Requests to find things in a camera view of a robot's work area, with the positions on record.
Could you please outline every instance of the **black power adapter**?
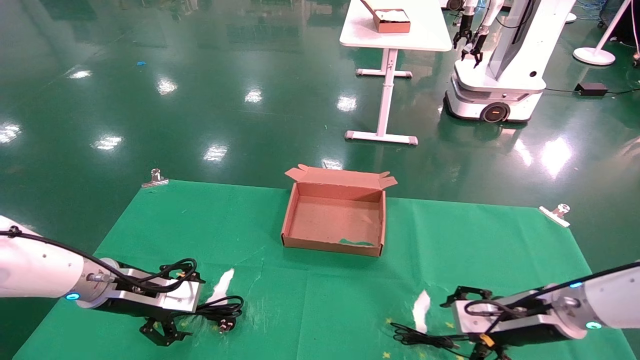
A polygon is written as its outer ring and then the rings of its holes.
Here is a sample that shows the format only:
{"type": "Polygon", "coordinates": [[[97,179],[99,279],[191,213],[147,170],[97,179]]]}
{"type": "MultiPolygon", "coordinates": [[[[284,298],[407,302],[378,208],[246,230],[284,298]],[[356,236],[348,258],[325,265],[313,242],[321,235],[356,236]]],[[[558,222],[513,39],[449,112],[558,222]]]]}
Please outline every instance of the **black power adapter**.
{"type": "Polygon", "coordinates": [[[603,83],[578,83],[573,91],[580,93],[580,96],[604,96],[609,89],[603,83]]]}

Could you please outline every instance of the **green cloth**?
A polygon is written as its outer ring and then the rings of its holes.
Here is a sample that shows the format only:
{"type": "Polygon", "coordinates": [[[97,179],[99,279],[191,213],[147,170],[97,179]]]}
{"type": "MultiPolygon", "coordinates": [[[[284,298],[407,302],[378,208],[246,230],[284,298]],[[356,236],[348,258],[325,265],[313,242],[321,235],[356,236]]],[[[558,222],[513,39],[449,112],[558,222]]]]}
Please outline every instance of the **green cloth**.
{"type": "MultiPolygon", "coordinates": [[[[458,285],[510,295],[586,275],[567,229],[537,209],[387,199],[382,257],[282,246],[287,190],[171,181],[142,189],[96,255],[156,271],[195,258],[207,280],[202,300],[235,268],[228,295],[244,297],[230,333],[202,318],[179,322],[194,336],[157,347],[141,318],[90,311],[60,300],[16,359],[454,359],[443,350],[392,339],[394,321],[413,327],[427,290],[431,334],[452,334],[444,302],[458,285]]],[[[469,354],[464,343],[460,352],[469,354]]],[[[526,359],[633,359],[622,333],[512,348],[526,359]]]]}

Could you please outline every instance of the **glossy floor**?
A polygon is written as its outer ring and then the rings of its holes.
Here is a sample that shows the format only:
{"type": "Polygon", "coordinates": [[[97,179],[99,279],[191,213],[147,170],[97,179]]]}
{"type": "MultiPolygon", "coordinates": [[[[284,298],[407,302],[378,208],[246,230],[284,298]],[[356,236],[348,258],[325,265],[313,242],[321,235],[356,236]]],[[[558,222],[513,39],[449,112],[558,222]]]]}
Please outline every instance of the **glossy floor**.
{"type": "MultiPolygon", "coordinates": [[[[389,132],[420,144],[347,142],[348,129],[375,130],[382,79],[354,73],[380,66],[380,50],[338,43],[345,1],[1,2],[0,213],[93,251],[151,168],[288,188],[283,173],[304,163],[389,170],[393,197],[566,202],[593,270],[640,258],[640,92],[548,92],[525,127],[462,122],[442,111],[458,55],[401,51],[414,78],[396,80],[389,132]]],[[[607,44],[618,61],[603,69],[571,57],[601,35],[595,22],[567,25],[548,86],[638,87],[629,47],[607,44]]],[[[0,358],[51,304],[0,301],[0,358]]]]}

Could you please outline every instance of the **black cable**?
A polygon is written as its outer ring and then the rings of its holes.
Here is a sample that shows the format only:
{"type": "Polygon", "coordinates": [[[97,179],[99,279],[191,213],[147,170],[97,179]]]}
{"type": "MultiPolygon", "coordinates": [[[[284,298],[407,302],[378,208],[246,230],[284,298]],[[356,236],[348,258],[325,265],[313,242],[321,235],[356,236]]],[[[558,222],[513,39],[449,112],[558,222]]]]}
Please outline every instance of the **black cable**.
{"type": "Polygon", "coordinates": [[[114,268],[113,266],[105,263],[104,261],[96,258],[93,255],[87,254],[84,251],[75,249],[69,245],[57,242],[55,240],[51,240],[48,238],[45,238],[43,236],[38,236],[38,235],[33,235],[33,234],[26,234],[23,233],[17,226],[11,226],[9,231],[0,231],[0,236],[8,236],[10,238],[25,238],[25,239],[30,239],[30,240],[35,240],[35,241],[40,241],[42,243],[46,243],[49,245],[54,245],[55,247],[59,247],[61,249],[65,249],[69,252],[73,252],[76,255],[80,255],[83,258],[90,260],[100,266],[102,266],[103,268],[109,270],[114,276],[116,276],[118,279],[120,279],[122,282],[131,285],[131,286],[135,286],[137,288],[139,288],[140,290],[143,291],[151,291],[154,293],[170,293],[171,291],[176,290],[177,288],[180,287],[180,285],[186,281],[187,279],[190,278],[191,274],[193,274],[196,270],[196,267],[198,266],[198,263],[191,258],[186,258],[186,259],[182,259],[170,266],[168,266],[167,268],[165,268],[163,271],[150,275],[148,277],[145,277],[143,279],[134,279],[132,277],[129,277],[125,274],[123,274],[122,272],[120,272],[118,269],[114,268]],[[164,276],[166,274],[168,274],[168,272],[170,272],[171,270],[175,270],[176,268],[178,268],[180,265],[183,265],[184,263],[187,262],[191,262],[193,264],[193,266],[191,267],[191,269],[189,271],[187,271],[185,273],[185,275],[183,277],[181,277],[180,279],[178,279],[176,282],[170,284],[170,285],[166,285],[166,286],[149,286],[147,284],[144,284],[143,282],[151,280],[151,279],[155,279],[156,277],[160,277],[160,276],[164,276]]]}
{"type": "Polygon", "coordinates": [[[497,301],[494,301],[494,300],[476,300],[476,301],[468,302],[465,305],[465,312],[467,314],[469,314],[469,315],[474,315],[474,316],[499,316],[502,313],[507,313],[507,314],[510,314],[512,316],[521,318],[521,317],[526,315],[523,312],[515,311],[514,309],[510,309],[506,305],[501,304],[501,303],[499,303],[497,301]],[[500,311],[471,311],[471,310],[469,310],[470,307],[472,307],[474,305],[478,305],[478,304],[493,305],[493,306],[497,307],[498,309],[500,309],[500,311]]]}
{"type": "Polygon", "coordinates": [[[242,315],[242,307],[244,306],[244,299],[237,295],[231,295],[223,297],[222,299],[206,302],[205,304],[198,305],[196,311],[193,313],[173,313],[171,319],[178,318],[180,316],[203,316],[207,320],[217,322],[224,331],[229,331],[236,326],[236,318],[242,315]],[[228,302],[227,304],[219,304],[225,300],[238,300],[238,302],[228,302]]]}
{"type": "Polygon", "coordinates": [[[631,89],[631,90],[625,90],[625,91],[620,91],[620,92],[607,92],[607,93],[608,93],[608,94],[616,94],[616,95],[619,95],[619,94],[626,94],[626,93],[634,92],[634,91],[638,91],[638,90],[640,90],[640,88],[631,89]]]}
{"type": "Polygon", "coordinates": [[[490,8],[491,8],[491,0],[487,0],[486,6],[484,8],[484,16],[482,18],[482,21],[480,22],[480,26],[482,26],[482,24],[486,20],[486,16],[489,15],[489,9],[490,8]]]}
{"type": "MultiPolygon", "coordinates": [[[[579,94],[580,93],[580,91],[578,91],[578,90],[559,90],[559,89],[551,89],[551,88],[545,88],[545,90],[557,91],[557,92],[570,92],[570,93],[575,93],[575,94],[579,94]]],[[[638,91],[638,90],[640,90],[640,88],[631,89],[631,90],[625,90],[625,91],[620,91],[620,92],[607,91],[607,94],[620,95],[620,94],[627,94],[627,93],[638,91]]]]}
{"type": "Polygon", "coordinates": [[[500,24],[503,28],[507,28],[507,29],[515,29],[515,28],[519,28],[520,26],[526,24],[529,22],[529,19],[531,18],[531,14],[533,13],[533,6],[531,6],[531,0],[529,0],[529,2],[527,3],[527,8],[529,9],[529,13],[527,14],[527,18],[526,19],[522,19],[520,20],[520,23],[517,26],[506,26],[505,24],[500,22],[500,19],[498,19],[498,17],[495,17],[495,20],[498,22],[498,24],[500,24]]]}
{"type": "Polygon", "coordinates": [[[395,327],[394,339],[399,341],[403,345],[429,345],[435,348],[444,349],[457,356],[466,357],[469,356],[459,354],[453,350],[455,347],[455,341],[468,341],[469,337],[466,335],[448,335],[448,336],[433,336],[427,335],[418,330],[412,329],[408,326],[404,326],[400,323],[392,322],[391,326],[395,327]]]}
{"type": "Polygon", "coordinates": [[[557,91],[557,92],[573,92],[573,93],[579,93],[578,90],[558,90],[558,89],[550,89],[550,88],[545,88],[545,90],[549,90],[549,91],[557,91]]]}

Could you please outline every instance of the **cardboard box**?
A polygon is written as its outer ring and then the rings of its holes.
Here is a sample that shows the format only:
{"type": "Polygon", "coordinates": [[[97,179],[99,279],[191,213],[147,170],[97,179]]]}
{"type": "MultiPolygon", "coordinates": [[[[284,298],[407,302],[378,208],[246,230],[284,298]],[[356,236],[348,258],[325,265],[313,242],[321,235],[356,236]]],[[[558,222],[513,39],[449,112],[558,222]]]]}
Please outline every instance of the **cardboard box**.
{"type": "Polygon", "coordinates": [[[373,23],[376,25],[378,33],[408,33],[411,30],[411,20],[406,22],[389,22],[381,20],[376,12],[390,12],[392,10],[404,12],[400,8],[390,8],[392,2],[380,0],[362,0],[364,6],[367,7],[371,15],[373,15],[373,23]]]}
{"type": "Polygon", "coordinates": [[[380,256],[385,244],[386,192],[397,184],[373,174],[298,165],[282,226],[286,247],[380,256]]]}

